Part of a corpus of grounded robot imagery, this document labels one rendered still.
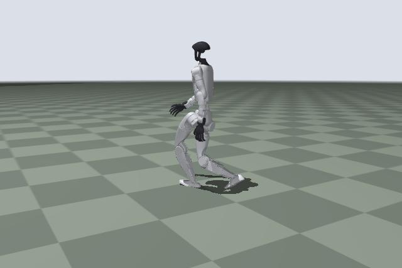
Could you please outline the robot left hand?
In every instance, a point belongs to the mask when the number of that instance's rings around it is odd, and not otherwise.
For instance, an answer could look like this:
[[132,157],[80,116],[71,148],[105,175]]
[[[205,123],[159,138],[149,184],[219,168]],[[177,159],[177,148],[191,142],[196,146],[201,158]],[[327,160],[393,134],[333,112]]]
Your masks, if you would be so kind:
[[[205,141],[205,139],[204,139],[204,125],[205,125],[205,120],[206,120],[206,118],[203,118],[203,122],[202,123],[199,123],[198,121],[197,121],[197,124],[198,124],[198,126],[195,128],[195,130],[194,130],[194,135],[195,135],[195,138],[196,138],[196,140],[198,140],[198,141]],[[200,135],[200,136],[199,136]]]

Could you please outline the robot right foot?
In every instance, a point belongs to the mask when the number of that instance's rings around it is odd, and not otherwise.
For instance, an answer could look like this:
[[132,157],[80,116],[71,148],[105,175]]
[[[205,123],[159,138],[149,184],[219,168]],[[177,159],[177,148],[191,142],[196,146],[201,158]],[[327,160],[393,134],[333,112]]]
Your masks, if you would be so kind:
[[[235,177],[235,176],[236,176],[236,177]],[[238,184],[239,182],[242,182],[242,181],[245,180],[244,177],[243,177],[241,174],[235,175],[235,176],[234,176],[234,178],[230,179],[230,181],[228,182],[228,184],[224,187],[225,189],[226,189],[226,188],[233,187],[234,185]]]

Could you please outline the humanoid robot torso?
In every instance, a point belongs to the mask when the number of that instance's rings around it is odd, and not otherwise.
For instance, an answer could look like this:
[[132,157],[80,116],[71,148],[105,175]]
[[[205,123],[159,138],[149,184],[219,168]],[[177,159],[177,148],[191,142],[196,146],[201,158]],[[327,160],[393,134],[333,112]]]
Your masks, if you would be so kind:
[[[211,101],[213,99],[213,93],[214,93],[214,71],[211,65],[201,65],[199,62],[198,65],[195,67],[201,67],[203,70],[203,79],[204,79],[204,84],[205,84],[205,89],[207,92],[207,98],[204,101]],[[195,68],[194,67],[194,68]],[[195,101],[197,101],[196,94],[199,91],[195,84],[195,80],[192,76],[192,82],[193,82],[193,91],[194,91],[194,96],[195,96]],[[206,105],[206,121],[204,126],[209,126],[212,123],[212,112],[209,110],[209,105]],[[195,111],[196,114],[198,114],[198,110]]]

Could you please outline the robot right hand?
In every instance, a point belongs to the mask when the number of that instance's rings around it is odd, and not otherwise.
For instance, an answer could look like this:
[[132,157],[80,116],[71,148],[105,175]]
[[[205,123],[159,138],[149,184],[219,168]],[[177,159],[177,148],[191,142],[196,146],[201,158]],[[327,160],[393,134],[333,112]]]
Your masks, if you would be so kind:
[[[187,109],[184,105],[187,103],[188,101],[186,101],[186,102],[183,102],[182,104],[173,104],[171,107],[171,109],[170,109],[170,113],[172,113],[173,111],[174,111],[174,113],[175,112],[177,112],[176,114],[175,114],[175,116],[179,113],[179,112],[181,112],[183,109]],[[173,107],[174,106],[174,107]],[[173,109],[173,110],[172,110]],[[172,114],[172,115],[174,115],[174,113]]]

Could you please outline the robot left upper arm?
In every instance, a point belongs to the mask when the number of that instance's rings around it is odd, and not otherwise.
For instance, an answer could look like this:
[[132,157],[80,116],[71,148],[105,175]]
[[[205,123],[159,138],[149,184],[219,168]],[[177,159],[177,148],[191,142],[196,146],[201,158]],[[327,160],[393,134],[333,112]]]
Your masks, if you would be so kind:
[[192,76],[195,80],[195,84],[199,89],[199,92],[203,93],[204,100],[207,98],[207,92],[205,89],[204,79],[203,79],[203,70],[201,67],[195,67],[192,69]]

